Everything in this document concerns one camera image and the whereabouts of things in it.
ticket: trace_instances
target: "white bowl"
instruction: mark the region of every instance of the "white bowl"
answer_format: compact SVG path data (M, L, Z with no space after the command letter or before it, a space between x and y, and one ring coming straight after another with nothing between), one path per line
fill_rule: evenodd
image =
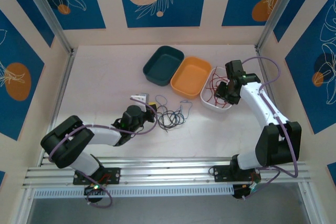
M222 108L223 105L215 106L216 101L215 101L215 98L214 98L214 93L212 94L211 90L207 89L207 88L209 88L209 84L212 80L212 75L215 72L215 70L216 70L216 74L219 75L220 77L225 77L226 76L226 69L225 68L221 68L221 67L214 68L211 71L211 73L209 74L208 79L206 80L206 82L203 86L203 89L201 91L200 96L201 96L201 101L202 101L202 104L203 104L204 107L206 107L206 108L208 108L212 111L216 111L218 113L223 113L226 110L228 110L229 108L231 108L232 105L227 104L227 105L224 106L224 108ZM216 83L219 85L220 82L221 82L221 80L217 79L213 82L213 85L215 86ZM218 98L217 102L224 103L224 101L220 98Z

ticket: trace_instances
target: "purple cable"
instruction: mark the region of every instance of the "purple cable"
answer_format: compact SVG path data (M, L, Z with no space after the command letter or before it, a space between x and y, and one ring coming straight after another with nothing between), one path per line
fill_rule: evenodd
M54 155L55 151L66 141L68 140L71 136L73 136L75 133L79 132L80 130L84 129L84 128L101 128L101 129L110 129L112 131L118 131L118 132L123 132L123 133L128 133L128 134L132 134L132 135L143 135L143 134L146 134L150 131L152 131L156 124L157 124L157 120L158 120L158 117L157 117L157 113L156 111L151 107L149 106L148 104L146 104L145 102L141 102L141 101L138 101L136 99L133 99L133 98L130 98L130 100L132 101L135 101L135 102L139 102L141 104L144 104L147 108L151 109L153 112L154 112L154 115L155 115L155 122L154 122L154 125L147 131L144 131L144 132L131 132L131 131L125 131L125 130L120 130L120 129L116 129L116 128L112 128L110 126L106 126L106 125L99 125L99 124L86 124L86 125L82 125L81 127L78 127L76 128L75 130L73 130L72 132L70 132L68 135L66 135L56 146L54 149L52 149L52 151L50 152L49 154L49 157L48 157L48 160L53 163L53 160L52 160L52 156ZM89 205L93 206L93 207L97 207L97 208L108 208L112 205L112 196L111 194L103 187L101 186L97 181L95 181L94 179L90 178L88 175L86 175L85 173L81 172L81 171L78 171L82 176L84 176L85 178L87 178L88 180L90 180L92 183L100 186L100 188L109 196L110 198L110 203L106 206L99 206L99 205L95 205L95 204L92 204L90 203ZM87 195L86 197L86 200L87 202L89 203L89 195Z
M297 178L298 175L299 175L299 170L298 170L298 163L297 163L297 161L296 161L296 157L295 157L294 149L293 149L292 143L291 143L291 141L290 141L290 137L289 137L289 135L288 135L288 132L287 132L287 130L286 130L284 124L282 123L280 117L277 115L276 111L273 109L273 107L271 106L271 104L267 101L267 99L265 98L264 94L263 94L263 93L260 93L261 90L263 89L263 87L265 87L266 85L269 85L269 84L271 84L272 82L275 82L276 80L279 79L279 77L280 77L280 75L281 75L281 69L280 69L279 65L278 65L274 60L272 60L272 59L270 59L270 58L267 58L267 57L262 57L262 56L260 56L260 57L251 57L251 58L248 58L248 59L244 60L244 61L242 62L242 64L244 64L244 63L246 63L247 61L252 60L252 59L265 59L265 60L269 60L269 61L271 61L271 62L277 67L277 69L278 69L278 75L277 75L273 80L271 80L271 81L267 81L267 82L265 82L264 84L262 84L262 85L260 86L260 88L259 88L259 94L260 94L260 97L262 98L262 100L266 103L267 107L269 107L269 109L271 110L272 114L275 116L276 120L278 121L278 123L279 123L279 125L280 125L280 127L281 127L281 129L282 129L282 131L283 131L283 133L284 133L284 135L285 135L285 138L286 138L286 141L287 141L289 150L290 150L290 155L291 155L292 160L293 160L294 171L295 171L295 173L292 174L292 173L290 173L289 171L287 171L287 170L285 170L285 169L283 169L283 168L281 168L281 167L279 167L279 166L276 166L276 165L270 166L270 167L268 167L268 168L258 168L258 170L268 170L269 168L273 168L273 169L277 170L278 173L277 173L272 179L270 179L267 183L265 183L264 185L262 185L262 186L260 187L260 189L257 190L257 191L255 192L255 193L257 193L257 192L259 192L260 190L264 189L266 186L268 186L273 180L275 180L275 179L280 175L280 172L284 172L284 173L286 173L287 175L289 175L289 176L291 176L291 177L293 177L293 178ZM254 195L255 193L253 193L253 194L251 194L251 195L248 195L247 197L245 197L245 199L251 197L251 196Z

